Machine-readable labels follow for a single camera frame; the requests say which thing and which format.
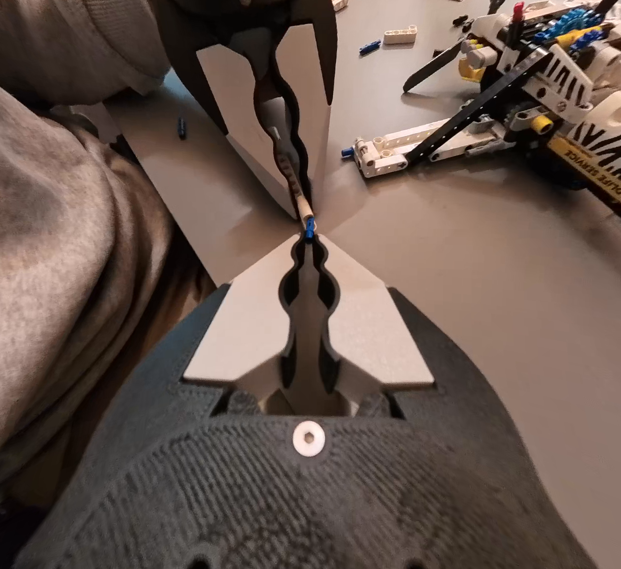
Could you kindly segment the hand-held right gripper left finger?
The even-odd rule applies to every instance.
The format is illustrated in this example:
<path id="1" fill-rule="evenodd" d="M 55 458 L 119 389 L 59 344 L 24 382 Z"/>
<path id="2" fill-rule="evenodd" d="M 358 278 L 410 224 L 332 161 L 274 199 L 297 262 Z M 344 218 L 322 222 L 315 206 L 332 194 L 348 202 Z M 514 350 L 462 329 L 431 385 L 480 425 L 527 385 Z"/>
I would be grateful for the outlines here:
<path id="1" fill-rule="evenodd" d="M 236 276 L 216 311 L 183 379 L 247 392 L 276 392 L 280 359 L 289 341 L 290 318 L 279 286 L 294 266 L 292 235 Z"/>

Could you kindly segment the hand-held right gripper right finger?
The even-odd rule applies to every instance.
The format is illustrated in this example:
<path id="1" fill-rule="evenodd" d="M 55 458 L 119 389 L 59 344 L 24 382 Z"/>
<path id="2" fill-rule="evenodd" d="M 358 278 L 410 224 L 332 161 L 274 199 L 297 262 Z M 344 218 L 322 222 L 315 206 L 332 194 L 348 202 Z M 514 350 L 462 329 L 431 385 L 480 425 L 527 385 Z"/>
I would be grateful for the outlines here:
<path id="1" fill-rule="evenodd" d="M 328 318 L 329 345 L 340 364 L 336 391 L 357 408 L 369 394 L 432 386 L 433 375 L 384 281 L 326 235 L 319 242 L 338 286 Z"/>

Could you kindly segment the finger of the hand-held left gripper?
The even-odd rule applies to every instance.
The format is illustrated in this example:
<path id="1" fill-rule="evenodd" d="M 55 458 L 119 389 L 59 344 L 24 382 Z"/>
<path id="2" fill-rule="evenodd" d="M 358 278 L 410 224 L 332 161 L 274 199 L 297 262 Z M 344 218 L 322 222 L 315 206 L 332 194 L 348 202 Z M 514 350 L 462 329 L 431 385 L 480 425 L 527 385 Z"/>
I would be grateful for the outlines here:
<path id="1" fill-rule="evenodd" d="M 298 135 L 306 149 L 312 206 L 321 210 L 331 107 L 327 102 L 311 24 L 287 29 L 276 48 L 276 64 L 299 109 Z"/>
<path id="2" fill-rule="evenodd" d="M 226 125 L 227 141 L 272 199 L 296 220 L 289 185 L 276 165 L 273 140 L 255 110 L 251 63 L 221 44 L 198 50 L 196 56 Z"/>

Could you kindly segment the long white lego beam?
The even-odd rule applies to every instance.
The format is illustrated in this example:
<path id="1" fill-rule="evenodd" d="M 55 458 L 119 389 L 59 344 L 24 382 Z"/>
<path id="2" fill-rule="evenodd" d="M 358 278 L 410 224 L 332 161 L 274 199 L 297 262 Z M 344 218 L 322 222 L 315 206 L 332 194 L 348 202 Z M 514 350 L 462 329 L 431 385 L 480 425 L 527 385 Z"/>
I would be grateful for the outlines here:
<path id="1" fill-rule="evenodd" d="M 293 198 L 298 201 L 304 196 L 300 180 L 298 155 L 290 139 L 287 136 L 282 136 L 277 127 L 268 127 L 268 133 L 274 141 L 276 165 L 285 177 Z"/>

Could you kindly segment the person's left forearm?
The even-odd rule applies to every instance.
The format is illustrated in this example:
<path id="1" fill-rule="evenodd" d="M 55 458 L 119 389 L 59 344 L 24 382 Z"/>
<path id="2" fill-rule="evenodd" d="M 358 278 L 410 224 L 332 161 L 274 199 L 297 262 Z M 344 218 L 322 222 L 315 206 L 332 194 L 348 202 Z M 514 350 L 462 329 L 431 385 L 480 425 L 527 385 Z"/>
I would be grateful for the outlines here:
<path id="1" fill-rule="evenodd" d="M 23 102 L 146 95 L 169 69 L 149 0 L 1 0 L 1 87 Z"/>

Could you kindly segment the white angled lego beam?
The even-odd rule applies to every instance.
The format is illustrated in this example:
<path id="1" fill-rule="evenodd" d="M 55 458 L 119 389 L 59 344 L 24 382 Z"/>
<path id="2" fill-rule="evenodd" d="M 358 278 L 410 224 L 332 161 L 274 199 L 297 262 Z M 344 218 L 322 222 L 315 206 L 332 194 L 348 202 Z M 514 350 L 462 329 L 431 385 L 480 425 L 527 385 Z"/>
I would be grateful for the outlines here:
<path id="1" fill-rule="evenodd" d="M 418 29 L 416 25 L 409 25 L 404 29 L 393 29 L 384 32 L 383 45 L 414 45 Z"/>

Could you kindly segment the white zebra lego helicopter model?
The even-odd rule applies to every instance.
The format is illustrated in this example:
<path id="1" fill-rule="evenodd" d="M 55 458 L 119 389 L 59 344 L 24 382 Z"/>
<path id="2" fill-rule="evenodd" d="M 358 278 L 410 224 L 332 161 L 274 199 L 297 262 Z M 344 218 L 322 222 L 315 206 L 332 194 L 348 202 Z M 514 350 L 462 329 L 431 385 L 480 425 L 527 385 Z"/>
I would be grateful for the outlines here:
<path id="1" fill-rule="evenodd" d="M 487 14 L 408 77 L 415 86 L 459 58 L 478 95 L 447 119 L 356 138 L 342 150 L 367 179 L 427 163 L 515 150 L 567 190 L 620 217 L 620 0 L 517 3 Z"/>

